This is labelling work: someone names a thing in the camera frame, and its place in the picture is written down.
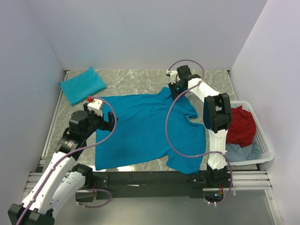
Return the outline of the blue polo t-shirt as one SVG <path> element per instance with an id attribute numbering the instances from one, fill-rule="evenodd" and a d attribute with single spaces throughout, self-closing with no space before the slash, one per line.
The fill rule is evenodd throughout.
<path id="1" fill-rule="evenodd" d="M 202 157 L 182 157 L 172 150 L 165 134 L 167 131 L 173 147 L 188 156 L 203 154 L 206 150 L 205 127 L 191 122 L 198 113 L 186 97 L 181 97 L 174 106 L 168 88 L 158 94 L 111 96 L 104 98 L 111 104 L 118 117 L 113 134 L 96 131 L 96 141 L 108 138 L 96 146 L 95 167 L 97 170 L 116 168 L 152 161 L 168 156 L 166 165 L 184 174 L 197 173 Z"/>

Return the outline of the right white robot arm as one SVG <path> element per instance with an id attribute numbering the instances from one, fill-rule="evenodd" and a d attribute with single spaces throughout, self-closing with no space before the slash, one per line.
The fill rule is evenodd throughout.
<path id="1" fill-rule="evenodd" d="M 171 113 L 169 109 L 165 122 L 165 134 L 172 150 L 186 158 L 209 155 L 203 181 L 209 187 L 218 187 L 228 180 L 231 181 L 231 174 L 227 170 L 229 160 L 225 156 L 226 136 L 233 120 L 229 95 L 211 88 L 203 81 L 204 76 L 192 74 L 187 65 L 180 66 L 177 70 L 168 69 L 166 76 L 170 77 L 168 86 L 173 98 L 171 106 L 174 106 L 176 101 L 188 91 L 194 93 L 203 102 L 203 122 L 209 132 L 209 152 L 194 156 L 178 152 L 168 139 L 168 117 Z"/>

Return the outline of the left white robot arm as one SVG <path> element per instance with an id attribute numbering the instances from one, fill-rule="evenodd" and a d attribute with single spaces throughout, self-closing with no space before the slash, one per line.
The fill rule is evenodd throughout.
<path id="1" fill-rule="evenodd" d="M 40 180 L 20 204 L 9 208 L 11 224 L 53 225 L 75 192 L 91 187 L 94 182 L 92 168 L 77 163 L 80 154 L 88 148 L 87 139 L 98 129 L 113 133 L 116 122 L 114 111 L 108 112 L 108 121 L 89 109 L 72 113 L 69 126 Z"/>

